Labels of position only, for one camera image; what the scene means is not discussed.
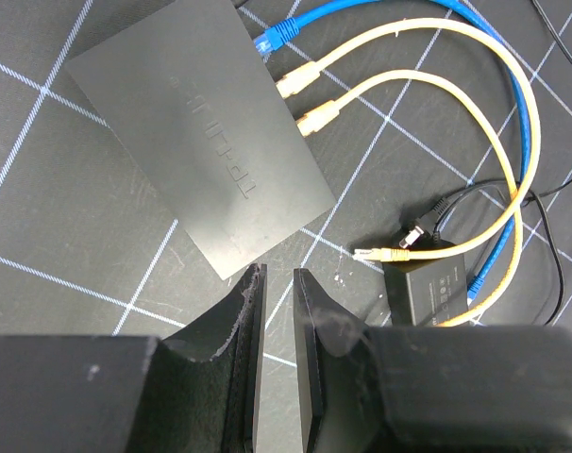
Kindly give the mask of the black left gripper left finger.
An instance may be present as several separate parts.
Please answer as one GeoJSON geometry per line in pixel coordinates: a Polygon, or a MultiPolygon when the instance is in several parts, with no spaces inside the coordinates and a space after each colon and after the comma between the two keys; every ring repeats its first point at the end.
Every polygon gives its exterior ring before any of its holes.
{"type": "Polygon", "coordinates": [[[252,452],[257,444],[267,268],[160,341],[147,369],[129,452],[252,452]]]}

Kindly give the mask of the black network switch box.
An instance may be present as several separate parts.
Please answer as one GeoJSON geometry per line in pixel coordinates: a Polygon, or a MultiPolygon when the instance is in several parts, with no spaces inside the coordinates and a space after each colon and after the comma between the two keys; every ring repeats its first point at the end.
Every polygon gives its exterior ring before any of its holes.
{"type": "Polygon", "coordinates": [[[220,278],[334,206],[230,2],[173,2],[67,70],[220,278]]]}

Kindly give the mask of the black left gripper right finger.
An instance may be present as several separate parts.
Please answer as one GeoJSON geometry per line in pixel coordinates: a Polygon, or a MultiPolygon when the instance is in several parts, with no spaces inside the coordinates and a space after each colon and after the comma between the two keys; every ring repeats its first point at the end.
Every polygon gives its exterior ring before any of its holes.
{"type": "Polygon", "coordinates": [[[368,325],[294,270],[294,338],[305,452],[374,452],[383,411],[368,325]]]}

